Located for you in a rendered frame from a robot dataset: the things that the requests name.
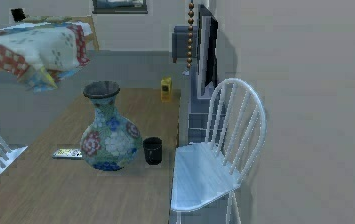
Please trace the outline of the brown wooden table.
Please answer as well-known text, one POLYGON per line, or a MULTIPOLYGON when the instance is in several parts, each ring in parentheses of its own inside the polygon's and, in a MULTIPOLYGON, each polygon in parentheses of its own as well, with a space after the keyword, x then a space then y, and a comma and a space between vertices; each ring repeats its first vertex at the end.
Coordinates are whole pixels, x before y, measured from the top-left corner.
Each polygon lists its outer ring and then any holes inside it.
POLYGON ((103 172, 82 160, 57 160, 53 152, 76 147, 93 121, 90 101, 78 96, 0 175, 0 224, 169 224, 180 91, 170 102, 157 89, 122 89, 118 110, 143 137, 163 142, 158 166, 139 152, 120 171, 103 172))

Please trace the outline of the black television set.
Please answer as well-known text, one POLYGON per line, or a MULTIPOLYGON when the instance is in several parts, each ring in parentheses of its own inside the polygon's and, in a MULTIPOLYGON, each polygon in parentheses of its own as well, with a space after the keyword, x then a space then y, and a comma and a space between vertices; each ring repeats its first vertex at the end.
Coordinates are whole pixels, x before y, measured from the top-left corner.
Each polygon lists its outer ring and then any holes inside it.
POLYGON ((216 42, 218 22, 211 11, 199 5, 199 60, 197 72, 197 97, 209 97, 209 88, 217 85, 216 42))

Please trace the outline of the small black box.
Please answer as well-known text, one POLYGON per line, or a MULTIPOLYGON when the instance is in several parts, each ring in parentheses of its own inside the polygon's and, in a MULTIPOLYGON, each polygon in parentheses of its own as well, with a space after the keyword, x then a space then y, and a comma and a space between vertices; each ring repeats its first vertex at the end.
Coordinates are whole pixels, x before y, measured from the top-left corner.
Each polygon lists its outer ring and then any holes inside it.
POLYGON ((26 15, 22 8, 13 8, 11 10, 11 14, 15 22, 21 22, 26 18, 26 15))

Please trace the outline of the brown beaded floor lamp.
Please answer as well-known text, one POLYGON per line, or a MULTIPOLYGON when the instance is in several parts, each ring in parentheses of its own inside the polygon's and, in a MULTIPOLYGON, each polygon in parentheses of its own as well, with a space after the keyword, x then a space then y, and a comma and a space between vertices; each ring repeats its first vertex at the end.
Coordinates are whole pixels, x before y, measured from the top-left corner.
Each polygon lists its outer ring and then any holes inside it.
POLYGON ((182 73, 184 76, 189 76, 189 72, 190 72, 190 68, 191 68, 191 63, 192 63, 192 50, 193 50, 193 46, 192 46, 192 43, 193 43, 193 36, 194 36, 194 27, 193 27, 193 24, 194 24, 194 0, 190 0, 189 4, 188 4, 188 8, 189 8, 189 11, 188 11, 188 40, 187 40, 187 59, 186 59, 186 69, 185 71, 182 73))

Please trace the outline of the floral patterned vase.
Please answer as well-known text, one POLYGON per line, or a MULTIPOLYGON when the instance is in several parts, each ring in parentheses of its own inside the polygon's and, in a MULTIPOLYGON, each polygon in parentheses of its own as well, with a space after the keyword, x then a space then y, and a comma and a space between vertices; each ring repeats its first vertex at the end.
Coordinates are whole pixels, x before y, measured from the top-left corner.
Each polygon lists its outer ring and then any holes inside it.
POLYGON ((83 95, 94 106, 94 120, 82 134, 82 158, 94 169, 118 171, 131 163, 142 147, 137 126, 122 116, 115 105, 120 87, 113 81, 88 84, 83 95))

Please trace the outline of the bed with patterned quilt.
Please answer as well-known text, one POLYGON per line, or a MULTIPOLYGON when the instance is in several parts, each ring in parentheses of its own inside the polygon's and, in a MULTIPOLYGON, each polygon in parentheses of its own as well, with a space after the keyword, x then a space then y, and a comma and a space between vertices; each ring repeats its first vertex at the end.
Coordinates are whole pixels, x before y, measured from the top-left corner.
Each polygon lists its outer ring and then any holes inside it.
POLYGON ((87 45, 99 49, 93 17, 46 17, 0 29, 0 71, 27 88, 54 90, 89 63, 87 45))

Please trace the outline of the yellow box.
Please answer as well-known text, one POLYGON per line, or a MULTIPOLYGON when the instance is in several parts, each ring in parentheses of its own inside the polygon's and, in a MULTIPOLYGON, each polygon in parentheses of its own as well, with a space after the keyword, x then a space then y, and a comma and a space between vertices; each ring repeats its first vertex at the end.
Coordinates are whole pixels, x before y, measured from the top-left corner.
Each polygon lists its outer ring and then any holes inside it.
POLYGON ((170 102, 172 97, 172 80, 170 77, 164 77, 161 80, 161 101, 170 102))

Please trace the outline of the grey remote control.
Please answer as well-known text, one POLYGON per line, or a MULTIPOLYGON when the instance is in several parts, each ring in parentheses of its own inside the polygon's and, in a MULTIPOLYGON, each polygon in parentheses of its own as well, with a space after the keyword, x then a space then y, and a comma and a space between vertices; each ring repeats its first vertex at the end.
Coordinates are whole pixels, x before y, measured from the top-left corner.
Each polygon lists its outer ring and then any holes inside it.
POLYGON ((53 153, 52 157, 56 159, 81 159, 82 153, 79 149, 59 148, 53 153))

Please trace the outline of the blue-grey television stand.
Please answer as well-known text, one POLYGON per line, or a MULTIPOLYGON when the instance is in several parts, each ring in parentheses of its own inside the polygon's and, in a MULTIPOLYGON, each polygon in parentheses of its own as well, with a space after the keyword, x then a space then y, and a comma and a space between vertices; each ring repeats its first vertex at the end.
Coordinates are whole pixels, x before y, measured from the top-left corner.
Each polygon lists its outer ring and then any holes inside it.
POLYGON ((188 106, 188 143, 200 143, 205 140, 209 114, 210 98, 214 86, 210 83, 197 93, 197 67, 192 66, 189 72, 190 95, 188 106))

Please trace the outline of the black mug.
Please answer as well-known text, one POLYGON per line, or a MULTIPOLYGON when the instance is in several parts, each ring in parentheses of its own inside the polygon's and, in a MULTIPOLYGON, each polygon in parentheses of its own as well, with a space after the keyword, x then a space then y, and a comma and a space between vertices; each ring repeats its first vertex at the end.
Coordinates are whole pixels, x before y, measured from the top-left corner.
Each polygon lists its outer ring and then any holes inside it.
POLYGON ((145 160, 149 165, 158 165, 162 162, 162 140, 158 137, 149 137, 143 141, 145 160))

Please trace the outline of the dark framed wall picture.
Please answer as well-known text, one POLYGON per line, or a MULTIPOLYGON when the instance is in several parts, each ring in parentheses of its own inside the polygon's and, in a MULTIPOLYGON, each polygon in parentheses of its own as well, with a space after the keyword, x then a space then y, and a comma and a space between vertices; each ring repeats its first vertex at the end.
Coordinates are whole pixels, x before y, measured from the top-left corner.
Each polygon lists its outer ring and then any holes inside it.
POLYGON ((147 14, 146 0, 92 0, 93 14, 147 14))

